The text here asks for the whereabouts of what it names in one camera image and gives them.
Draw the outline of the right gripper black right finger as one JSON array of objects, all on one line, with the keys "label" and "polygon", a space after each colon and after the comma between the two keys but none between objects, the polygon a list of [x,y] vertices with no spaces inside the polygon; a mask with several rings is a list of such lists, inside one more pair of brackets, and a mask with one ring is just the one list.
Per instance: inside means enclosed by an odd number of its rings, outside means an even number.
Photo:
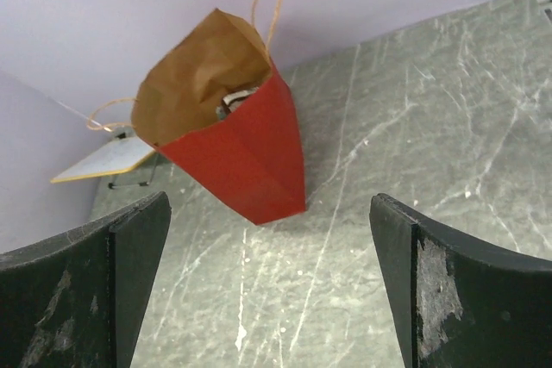
[{"label": "right gripper black right finger", "polygon": [[369,220],[406,367],[549,367],[551,263],[379,193]]}]

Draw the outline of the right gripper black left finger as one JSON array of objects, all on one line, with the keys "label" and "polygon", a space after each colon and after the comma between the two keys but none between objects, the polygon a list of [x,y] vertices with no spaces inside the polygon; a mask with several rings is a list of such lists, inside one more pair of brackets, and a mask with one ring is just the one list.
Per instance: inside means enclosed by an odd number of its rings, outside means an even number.
[{"label": "right gripper black left finger", "polygon": [[3,367],[128,367],[172,209],[153,193],[1,255]]}]

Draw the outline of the red brown paper bag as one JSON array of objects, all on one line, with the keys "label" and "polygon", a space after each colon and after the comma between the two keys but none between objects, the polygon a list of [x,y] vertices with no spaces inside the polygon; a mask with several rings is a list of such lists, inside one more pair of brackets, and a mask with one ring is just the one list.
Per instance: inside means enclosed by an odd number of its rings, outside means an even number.
[{"label": "red brown paper bag", "polygon": [[[149,71],[129,120],[140,139],[256,225],[306,211],[298,117],[271,40],[254,19],[212,10]],[[217,120],[223,97],[254,87]]]}]

